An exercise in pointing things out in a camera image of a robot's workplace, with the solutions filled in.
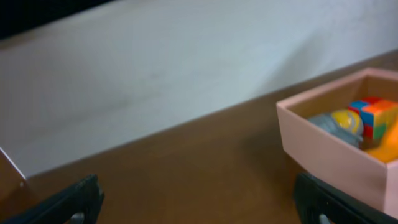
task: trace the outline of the yellow toy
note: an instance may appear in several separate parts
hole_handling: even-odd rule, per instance
[[[380,146],[366,152],[385,163],[398,159],[398,119],[385,133]]]
[[[363,123],[361,117],[354,111],[348,109],[336,110],[332,112],[331,117],[341,128],[353,134],[362,135]]]

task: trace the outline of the rubik's cube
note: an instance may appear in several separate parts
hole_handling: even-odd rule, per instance
[[[371,139],[380,139],[398,114],[398,103],[374,96],[352,102],[348,108],[359,114],[364,137]]]

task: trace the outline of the pink box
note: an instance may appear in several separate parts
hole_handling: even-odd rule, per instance
[[[306,120],[366,96],[398,101],[398,72],[367,68],[278,102],[284,151],[315,177],[398,218],[398,161],[384,164]]]

